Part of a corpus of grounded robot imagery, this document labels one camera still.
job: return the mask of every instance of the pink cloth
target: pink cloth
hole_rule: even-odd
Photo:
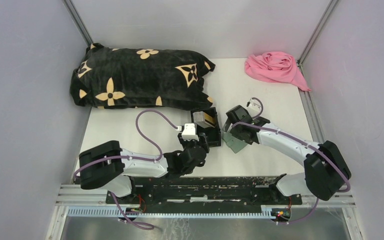
[[[282,51],[251,55],[245,61],[245,73],[251,78],[267,83],[288,83],[302,91],[311,91],[295,58]]]

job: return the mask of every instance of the white wall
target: white wall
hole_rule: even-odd
[[[0,240],[45,237],[88,118],[69,96],[85,48],[62,1],[0,1]]]
[[[366,236],[384,239],[384,1],[341,1],[304,73],[324,134],[353,174]]]
[[[94,42],[208,58],[303,52],[329,0],[73,0]]]

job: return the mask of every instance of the yellow flower pattern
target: yellow flower pattern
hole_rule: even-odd
[[[121,91],[114,91],[113,78],[110,77],[106,83],[106,92],[100,93],[95,98],[101,101],[107,101],[108,106],[114,106],[114,100],[124,98],[125,94]]]
[[[158,50],[154,50],[154,49],[142,49],[137,51],[136,53],[140,55],[140,59],[147,59],[150,57],[150,55],[154,55],[159,52]]]

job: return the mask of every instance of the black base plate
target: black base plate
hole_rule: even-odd
[[[140,196],[146,202],[147,213],[261,213],[261,205],[303,204],[300,195],[282,196],[269,184],[276,177],[132,177],[132,194],[118,198],[120,204],[139,204]],[[202,202],[194,198],[207,197]],[[184,200],[172,202],[167,200]],[[107,195],[107,204],[114,199]]]

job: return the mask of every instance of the cable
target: cable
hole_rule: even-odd
[[[154,112],[156,114],[159,114],[162,118],[164,118],[174,129],[178,129],[178,127],[176,125],[174,125],[166,116],[164,116],[164,114],[162,114],[161,112],[157,111],[157,110],[154,110],[154,109],[146,109],[146,110],[143,110],[141,111],[137,117],[136,117],[136,129],[137,131],[139,132],[139,134],[144,138],[146,139],[148,142],[150,142],[152,145],[154,145],[158,151],[159,151],[159,156],[155,159],[155,161],[159,161],[162,157],[163,157],[163,150],[161,150],[161,147],[158,146],[158,144],[156,144],[154,141],[152,141],[151,139],[149,139],[147,136],[145,136],[142,131],[139,129],[139,117],[144,114],[144,113],[147,113],[147,112]]]
[[[317,148],[315,148],[315,147],[313,147],[311,145],[307,145],[307,143],[305,141],[303,141],[303,140],[301,140],[299,138],[296,138],[296,137],[294,137],[294,136],[292,136],[292,135],[290,135],[290,134],[288,134],[286,132],[283,132],[283,131],[278,131],[276,129],[272,129],[272,128],[268,128],[268,127],[263,127],[263,126],[256,126],[256,125],[252,125],[252,124],[241,122],[241,121],[233,124],[232,128],[234,128],[237,125],[244,125],[244,126],[247,126],[247,127],[250,127],[250,128],[254,128],[254,129],[260,129],[260,130],[264,130],[264,131],[269,131],[269,132],[281,134],[281,135],[283,135],[283,136],[285,136],[285,137],[287,137],[289,139],[294,140],[295,142],[297,142],[299,144],[302,144],[302,145],[308,147],[309,149],[311,149],[311,150],[315,151],[316,153],[318,153],[340,175],[340,177],[342,178],[342,180],[346,184],[346,189],[338,190],[338,192],[346,193],[346,192],[351,190],[350,182],[348,181],[347,177],[342,173],[342,171],[322,151],[320,151],[319,149],[317,149]],[[312,209],[310,210],[310,212],[307,215],[305,215],[305,216],[303,216],[303,217],[301,217],[299,219],[290,221],[290,222],[279,222],[279,221],[277,221],[276,224],[289,225],[289,224],[293,224],[293,223],[299,223],[299,222],[307,219],[308,217],[310,217],[314,213],[314,211],[317,208],[317,204],[319,204],[319,198],[316,198],[314,206],[312,207]]]
[[[259,113],[255,116],[252,117],[252,119],[256,119],[258,118],[262,113],[263,113],[263,103],[256,97],[251,97],[251,99],[254,99],[254,100],[257,100],[257,102],[259,103],[259,105],[261,106],[261,110],[259,111]]]
[[[127,223],[135,226],[138,229],[142,229],[142,230],[153,230],[155,228],[155,226],[150,224],[150,223],[140,222],[140,221],[135,222],[135,221],[130,220],[130,218],[127,217],[127,215],[123,211],[122,207],[120,206],[119,202],[117,201],[116,195],[114,193],[112,193],[111,191],[110,191],[110,193],[111,193],[112,198],[114,199],[115,205],[117,205],[118,210],[120,210],[121,215],[123,215],[123,217],[125,218]]]

